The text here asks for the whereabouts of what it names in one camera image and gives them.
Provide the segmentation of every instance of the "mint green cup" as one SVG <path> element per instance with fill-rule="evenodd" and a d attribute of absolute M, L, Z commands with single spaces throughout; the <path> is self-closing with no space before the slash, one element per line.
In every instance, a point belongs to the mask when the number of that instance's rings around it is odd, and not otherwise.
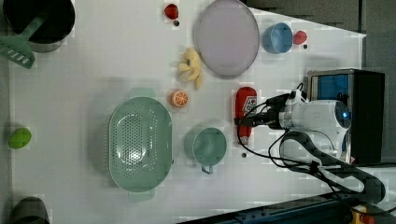
<path fill-rule="evenodd" d="M 204 173 L 211 175 L 213 166 L 225 155 L 227 140 L 224 133 L 217 128 L 197 127 L 187 133 L 184 149 L 190 158 L 201 164 Z"/>

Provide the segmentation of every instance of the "banana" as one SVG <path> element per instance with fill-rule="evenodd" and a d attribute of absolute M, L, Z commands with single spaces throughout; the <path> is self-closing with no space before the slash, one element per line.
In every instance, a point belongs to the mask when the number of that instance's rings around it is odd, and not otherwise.
<path fill-rule="evenodd" d="M 183 54 L 183 63 L 178 66 L 180 81 L 195 80 L 195 89 L 198 90 L 203 82 L 201 66 L 202 62 L 197 51 L 194 48 L 187 48 Z"/>
<path fill-rule="evenodd" d="M 184 73 L 184 72 L 187 72 L 187 71 L 189 71 L 189 70 L 191 70 L 191 67 L 189 67 L 186 63 L 181 63 L 181 64 L 178 66 L 178 71 L 180 72 L 180 74 L 182 74 L 182 73 Z"/>
<path fill-rule="evenodd" d="M 202 75 L 198 76 L 198 78 L 195 79 L 194 84 L 195 84 L 195 89 L 199 90 L 202 84 Z"/>
<path fill-rule="evenodd" d="M 199 70 L 198 68 L 192 68 L 191 70 L 192 74 L 187 78 L 188 81 L 195 80 L 201 74 L 201 70 Z"/>

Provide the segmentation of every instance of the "purple plate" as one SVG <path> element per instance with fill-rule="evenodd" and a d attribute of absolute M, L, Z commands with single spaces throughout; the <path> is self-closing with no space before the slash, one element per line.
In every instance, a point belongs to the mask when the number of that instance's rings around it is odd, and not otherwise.
<path fill-rule="evenodd" d="M 256 19 L 238 0 L 212 3 L 199 20 L 196 38 L 207 66 L 224 77 L 248 70 L 260 45 Z"/>

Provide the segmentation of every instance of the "blue bowl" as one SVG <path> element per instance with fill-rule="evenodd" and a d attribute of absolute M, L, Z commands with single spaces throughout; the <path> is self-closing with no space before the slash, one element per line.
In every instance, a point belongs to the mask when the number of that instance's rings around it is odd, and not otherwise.
<path fill-rule="evenodd" d="M 293 33 L 286 23 L 278 23 L 268 28 L 262 35 L 262 45 L 270 53 L 286 53 L 293 44 Z"/>

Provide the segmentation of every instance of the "orange fruit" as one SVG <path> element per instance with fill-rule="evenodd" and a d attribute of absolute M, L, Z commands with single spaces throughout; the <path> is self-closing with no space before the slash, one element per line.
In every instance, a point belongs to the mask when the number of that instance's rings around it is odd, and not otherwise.
<path fill-rule="evenodd" d="M 173 91 L 171 94 L 171 105 L 176 107 L 184 107 L 189 101 L 187 93 L 184 91 Z"/>

